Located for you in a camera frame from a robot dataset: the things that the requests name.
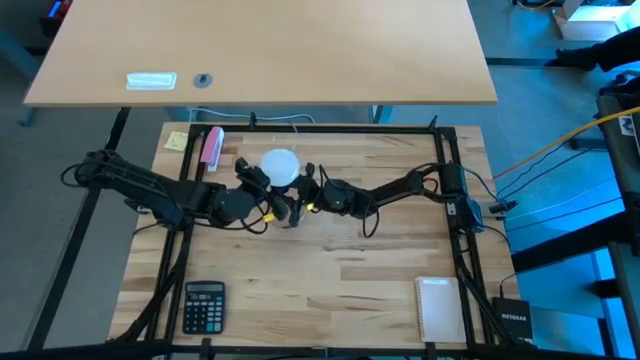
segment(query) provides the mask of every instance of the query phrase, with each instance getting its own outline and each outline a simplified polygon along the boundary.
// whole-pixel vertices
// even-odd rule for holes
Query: calculator display
[[[222,291],[223,285],[207,284],[207,285],[189,285],[187,291]]]

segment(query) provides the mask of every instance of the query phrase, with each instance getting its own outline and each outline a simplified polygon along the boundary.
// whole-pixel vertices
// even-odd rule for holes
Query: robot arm
[[[236,163],[242,185],[228,189],[218,183],[176,181],[133,165],[113,151],[87,154],[75,166],[78,185],[86,188],[113,189],[126,196],[128,204],[151,209],[154,217],[167,227],[185,229],[194,219],[205,219],[212,227],[224,228],[245,219],[253,207],[268,200],[269,179],[243,159]]]
[[[183,230],[195,219],[207,220],[209,226],[224,229],[236,220],[246,219],[255,206],[267,202],[266,213],[273,211],[282,220],[290,213],[289,225],[298,226],[305,207],[313,205],[315,212],[326,211],[366,219],[378,214],[380,207],[417,195],[438,203],[454,203],[461,211],[461,224],[482,228],[482,217],[477,203],[466,194],[464,176],[455,164],[424,164],[410,170],[404,177],[373,190],[366,190],[344,180],[330,179],[322,165],[319,166],[321,184],[313,179],[315,166],[308,163],[306,174],[295,182],[298,198],[286,198],[268,191],[270,181],[258,167],[250,167],[240,158],[235,171],[241,185],[229,189],[223,184],[176,181],[150,170],[133,165],[113,151],[90,152],[73,170],[80,187],[113,189],[127,197],[127,204],[134,209],[148,208],[165,226]],[[424,179],[438,172],[447,177],[447,189],[436,193],[424,187]]]

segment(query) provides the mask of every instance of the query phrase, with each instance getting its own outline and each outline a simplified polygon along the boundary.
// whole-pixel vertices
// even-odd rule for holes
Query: gray floor
[[[507,0],[469,2],[486,56],[549,58],[559,46],[583,45],[559,40],[548,12],[513,8]],[[492,170],[498,173],[588,122],[596,112],[594,94],[614,76],[598,71],[584,74],[573,70],[514,67],[492,67],[491,74],[499,98],[495,106],[398,106],[394,108],[392,122],[426,124],[438,114],[443,125],[480,125]],[[116,109],[40,109],[35,114],[34,126],[21,128],[16,121],[24,111],[20,102],[27,81],[2,59],[0,79],[0,226],[5,229],[0,239],[0,288],[3,289],[0,351],[9,351],[24,346],[25,334],[33,325],[32,319],[41,306],[81,201],[82,191],[60,185],[59,173],[80,161],[86,151],[104,144]],[[289,114],[300,109],[260,110],[267,115]],[[319,122],[366,122],[368,119],[368,109],[363,107],[309,108],[305,112]],[[134,163],[149,166],[165,121],[169,118],[162,109],[134,109],[118,151]],[[550,161],[557,162],[567,156],[568,151],[563,150]],[[555,211],[563,213],[566,210],[562,209],[576,204],[572,202],[526,215],[570,199],[611,177],[606,154],[587,154],[519,194],[516,198],[520,206],[512,215],[523,216],[508,222],[507,227],[547,218]],[[504,186],[505,181],[499,181],[498,185]],[[599,189],[599,194],[616,191],[612,182],[602,186],[607,190]],[[47,346],[104,340],[136,220],[122,200],[112,192],[103,193]],[[530,231],[510,232],[509,236],[515,250],[523,249],[576,228],[580,219],[571,225],[545,225]],[[602,316],[600,302],[584,291],[584,284],[595,279],[592,269],[590,258],[578,258],[549,268],[547,272],[520,276],[522,295],[539,308],[582,317]],[[554,296],[536,291],[539,286],[553,289]],[[541,316],[550,317],[548,312]],[[549,336],[553,333],[544,329],[542,326],[542,330],[536,331],[543,337],[553,338]],[[581,343],[580,336],[563,336],[562,341],[549,340],[545,346],[601,351]]]

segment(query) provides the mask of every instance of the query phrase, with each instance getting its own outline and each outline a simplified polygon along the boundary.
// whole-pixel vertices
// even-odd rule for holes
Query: wooden desk
[[[183,153],[163,145],[172,131],[187,132],[188,126],[164,125],[153,171],[178,177]],[[480,128],[458,127],[457,132],[462,162],[490,183]],[[436,158],[431,135],[228,132],[221,166],[217,173],[206,174],[204,181],[238,185],[233,170],[237,156],[255,164],[265,151],[296,143],[301,163],[323,164],[329,176],[367,188]],[[194,157],[191,169],[196,163]],[[489,199],[477,179],[470,177],[467,182],[474,198]],[[153,222],[150,216],[141,216],[138,227]],[[501,223],[488,223],[502,229]],[[226,329],[213,337],[212,344],[424,348],[413,281],[417,276],[455,276],[443,205],[410,197],[382,208],[372,238],[363,238],[361,231],[360,221],[328,213],[310,214],[296,229],[270,226],[261,236],[197,227],[185,281],[227,284]],[[133,239],[110,337],[124,332],[151,298],[165,234],[165,229],[155,227]],[[513,274],[507,244],[493,232],[478,234],[477,240],[488,295],[496,296],[500,280]],[[505,282],[505,291],[518,297],[515,278]],[[481,341],[479,311],[473,299],[471,304],[476,338]],[[164,329],[166,313],[165,306],[159,329]],[[200,344],[200,336],[185,335],[181,329],[182,309],[175,343]]]
[[[176,87],[128,91],[132,72],[176,72]],[[200,73],[214,83],[195,88]],[[75,0],[25,99],[31,106],[495,102],[466,0]]]

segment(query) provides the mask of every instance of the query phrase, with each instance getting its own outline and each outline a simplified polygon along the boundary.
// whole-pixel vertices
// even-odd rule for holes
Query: black calculator
[[[220,334],[224,329],[224,283],[192,281],[185,286],[182,331],[185,334]]]

